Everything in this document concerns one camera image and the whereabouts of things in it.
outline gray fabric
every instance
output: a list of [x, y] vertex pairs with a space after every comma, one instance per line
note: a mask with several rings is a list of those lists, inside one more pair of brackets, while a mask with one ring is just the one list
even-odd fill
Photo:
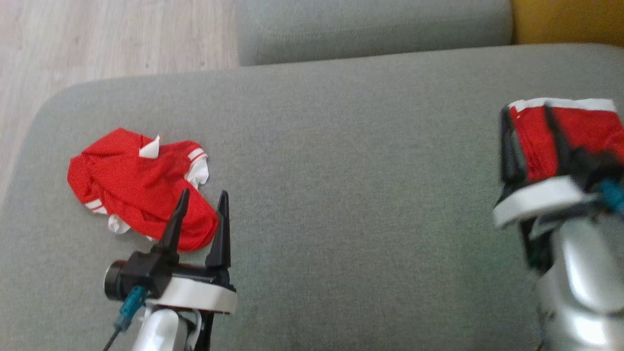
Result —
[[623, 66], [614, 47], [496, 47], [70, 88], [37, 115], [0, 215], [0, 347], [97, 350], [112, 332], [104, 271], [149, 244], [109, 233], [66, 170], [121, 126], [200, 142], [202, 192], [230, 192], [240, 303], [215, 318], [214, 350], [530, 350], [519, 235], [492, 226], [499, 111], [541, 96], [621, 109]]
[[507, 45], [509, 0], [238, 0], [241, 64]]

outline couch backrest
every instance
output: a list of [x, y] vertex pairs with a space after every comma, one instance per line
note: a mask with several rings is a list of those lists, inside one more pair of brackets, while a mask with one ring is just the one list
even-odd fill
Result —
[[239, 0], [240, 63], [508, 45], [509, 0]]

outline black cable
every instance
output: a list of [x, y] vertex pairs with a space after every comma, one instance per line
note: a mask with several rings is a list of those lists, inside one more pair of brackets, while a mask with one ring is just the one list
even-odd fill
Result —
[[113, 341], [115, 341], [115, 339], [119, 335], [119, 332], [121, 332], [120, 329], [115, 329], [115, 332], [113, 333], [113, 336], [110, 337], [109, 341], [106, 343], [106, 346], [104, 347], [104, 349], [102, 351], [109, 351], [110, 346], [113, 344]]

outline folded clothing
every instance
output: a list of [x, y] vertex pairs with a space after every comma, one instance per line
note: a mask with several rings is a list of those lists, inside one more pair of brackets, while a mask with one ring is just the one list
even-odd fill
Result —
[[109, 229], [130, 227], [159, 240], [184, 189], [190, 189], [178, 249], [210, 243], [218, 217], [197, 190], [208, 179], [207, 155], [194, 141], [159, 144], [140, 134], [116, 129], [70, 161], [67, 181], [93, 213], [110, 215]]
[[509, 119], [524, 155], [526, 180], [538, 182], [557, 175], [557, 150], [546, 122], [544, 105], [551, 107], [573, 148], [589, 153], [609, 151], [624, 162], [624, 128], [608, 99], [539, 98], [509, 104]]

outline cable connector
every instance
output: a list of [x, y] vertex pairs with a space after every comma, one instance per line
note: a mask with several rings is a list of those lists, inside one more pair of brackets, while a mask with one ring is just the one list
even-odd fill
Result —
[[605, 205], [624, 220], [624, 189], [622, 186], [613, 180], [606, 179], [600, 183], [598, 190]]
[[146, 298], [147, 290], [145, 287], [140, 285], [133, 287], [119, 309], [119, 317], [114, 324], [115, 329], [119, 329], [121, 332], [128, 330], [134, 315], [143, 305], [145, 305]]

